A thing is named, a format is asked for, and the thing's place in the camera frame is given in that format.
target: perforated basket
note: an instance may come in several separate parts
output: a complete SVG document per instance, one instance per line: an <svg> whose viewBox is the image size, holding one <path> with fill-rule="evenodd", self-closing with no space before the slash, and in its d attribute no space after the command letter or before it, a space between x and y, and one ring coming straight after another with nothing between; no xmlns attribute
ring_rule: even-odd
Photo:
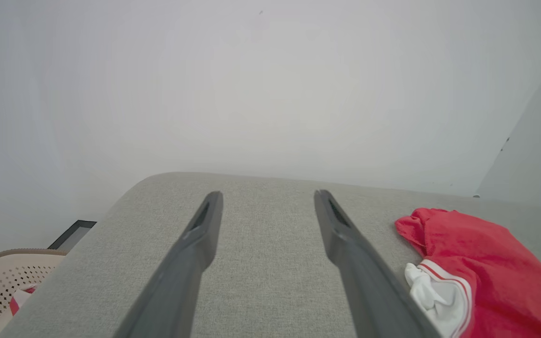
<svg viewBox="0 0 541 338"><path fill-rule="evenodd" d="M9 300L14 292L24 284L42 283L65 255L66 252L49 249L0 252L0 332L11 320Z"/></svg>

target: red garment with white trim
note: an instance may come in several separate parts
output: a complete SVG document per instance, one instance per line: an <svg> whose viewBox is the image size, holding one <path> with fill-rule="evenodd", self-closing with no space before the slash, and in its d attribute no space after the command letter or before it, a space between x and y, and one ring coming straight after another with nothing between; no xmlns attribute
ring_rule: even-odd
<svg viewBox="0 0 541 338"><path fill-rule="evenodd" d="M541 337L541 263L508 229L425 208L395 226L423 256L420 271L456 285L468 298L467 323L453 336Z"/></svg>
<svg viewBox="0 0 541 338"><path fill-rule="evenodd" d="M28 284L23 285L21 289L17 289L14 292L14 295L11 297L11 300L9 300L9 310L11 310L11 315L15 316L15 314L20 310L20 308L26 303L26 300L28 300L28 297L32 295L33 292L35 292L37 288L36 284Z"/></svg>

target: gray fabric couch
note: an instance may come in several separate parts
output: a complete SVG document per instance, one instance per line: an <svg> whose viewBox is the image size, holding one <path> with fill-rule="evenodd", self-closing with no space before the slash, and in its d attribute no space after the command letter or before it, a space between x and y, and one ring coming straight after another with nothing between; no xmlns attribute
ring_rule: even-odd
<svg viewBox="0 0 541 338"><path fill-rule="evenodd" d="M167 173L131 188L71 250L1 337L111 337L208 192L224 194L216 257L193 337L355 336L339 271L326 258L313 193L333 193L404 283L421 257L394 221L418 207L510 229L541 260L541 209L472 197L322 182Z"/></svg>

